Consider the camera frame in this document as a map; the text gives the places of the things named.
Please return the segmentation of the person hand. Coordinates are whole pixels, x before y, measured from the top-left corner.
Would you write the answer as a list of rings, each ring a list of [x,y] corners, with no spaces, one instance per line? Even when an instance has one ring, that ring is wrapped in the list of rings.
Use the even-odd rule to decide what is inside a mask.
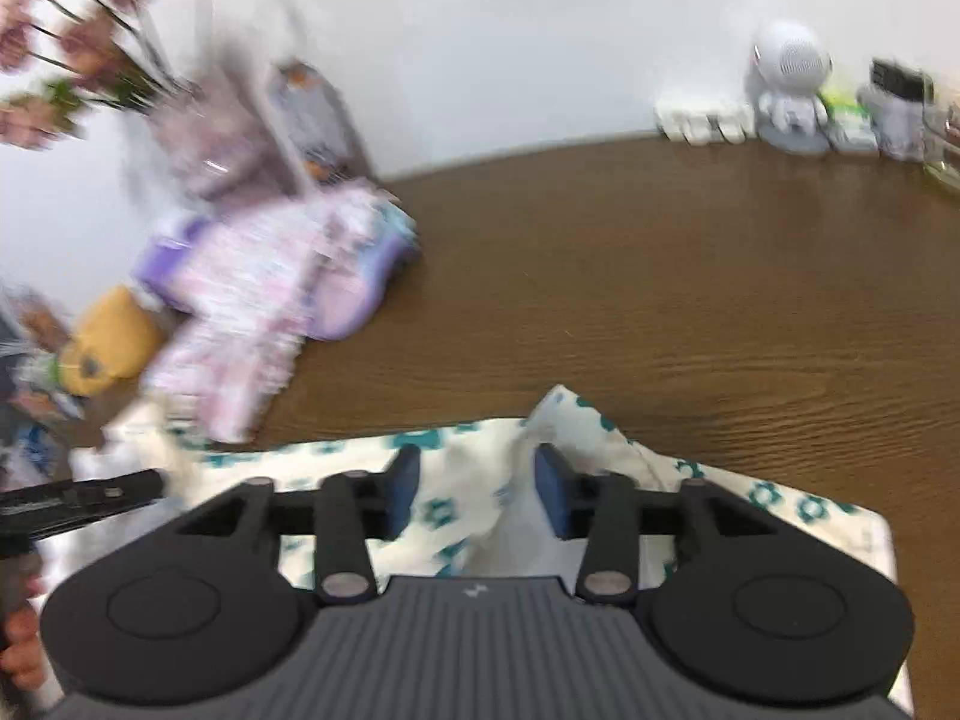
[[[43,591],[43,579],[39,575],[32,575],[23,582],[23,592],[28,600]],[[2,671],[21,691],[36,692],[44,686],[47,671],[39,635],[39,614],[28,600],[3,622],[8,645],[2,650]]]

